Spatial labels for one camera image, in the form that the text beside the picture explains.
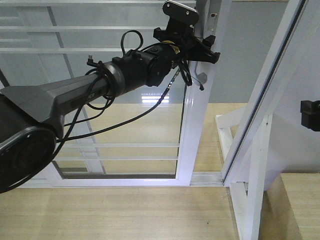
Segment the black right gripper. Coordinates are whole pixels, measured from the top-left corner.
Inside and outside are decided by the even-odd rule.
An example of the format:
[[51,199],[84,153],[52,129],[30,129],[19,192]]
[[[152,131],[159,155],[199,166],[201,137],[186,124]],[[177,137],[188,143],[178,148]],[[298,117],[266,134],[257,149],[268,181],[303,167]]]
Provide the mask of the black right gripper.
[[313,130],[320,131],[320,101],[302,100],[300,102],[301,125]]

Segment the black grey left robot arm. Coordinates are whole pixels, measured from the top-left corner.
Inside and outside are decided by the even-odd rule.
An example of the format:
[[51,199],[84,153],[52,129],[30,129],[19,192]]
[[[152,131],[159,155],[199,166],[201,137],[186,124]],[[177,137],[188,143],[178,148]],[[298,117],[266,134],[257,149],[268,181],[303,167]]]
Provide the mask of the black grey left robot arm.
[[159,86],[177,69],[192,85],[188,62],[216,63],[211,50],[215,36],[194,35],[194,21],[170,19],[166,29],[156,28],[157,43],[123,50],[122,57],[95,62],[80,77],[36,86],[8,86],[0,91],[0,191],[8,192],[42,171],[72,140],[64,131],[65,116],[75,113],[69,130],[79,122],[83,106],[103,97],[109,107],[115,98],[142,86]]

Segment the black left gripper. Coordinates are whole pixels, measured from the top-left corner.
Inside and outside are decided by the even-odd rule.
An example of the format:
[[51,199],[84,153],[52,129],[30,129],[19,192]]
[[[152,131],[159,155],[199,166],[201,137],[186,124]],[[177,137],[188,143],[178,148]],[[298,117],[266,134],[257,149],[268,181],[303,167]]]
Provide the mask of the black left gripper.
[[200,40],[194,36],[192,25],[198,22],[198,18],[175,18],[171,16],[167,23],[166,29],[159,27],[153,31],[153,37],[160,42],[171,41],[178,45],[182,55],[186,56],[189,61],[208,62],[215,64],[220,57],[219,52],[212,52],[211,47],[216,37],[209,35]]

